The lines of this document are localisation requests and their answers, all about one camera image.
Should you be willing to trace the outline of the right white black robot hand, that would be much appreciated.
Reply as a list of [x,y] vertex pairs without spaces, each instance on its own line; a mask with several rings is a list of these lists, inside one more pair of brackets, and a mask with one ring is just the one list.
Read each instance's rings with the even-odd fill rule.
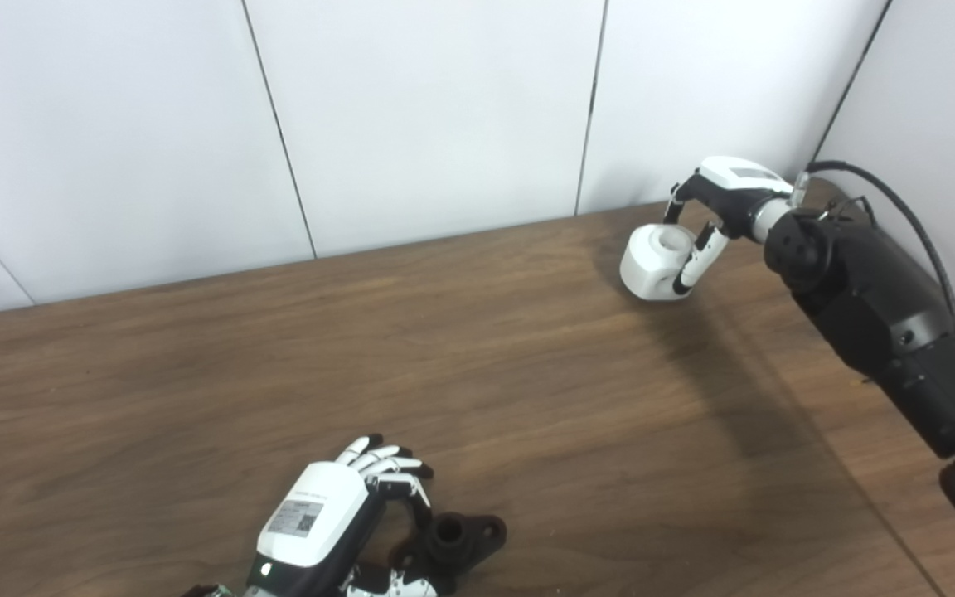
[[662,219],[667,226],[678,224],[688,201],[698,201],[715,216],[692,241],[671,285],[674,298],[685,298],[732,240],[762,245],[774,224],[797,208],[794,192],[780,175],[750,160],[702,159],[692,175],[671,189]]

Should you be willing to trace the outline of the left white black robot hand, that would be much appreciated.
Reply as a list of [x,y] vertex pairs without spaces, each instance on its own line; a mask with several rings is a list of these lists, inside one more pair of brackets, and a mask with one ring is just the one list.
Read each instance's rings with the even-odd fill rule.
[[309,464],[264,524],[246,596],[436,596],[422,575],[360,562],[388,502],[414,525],[432,521],[422,480],[433,469],[382,434],[355,439],[333,460]]

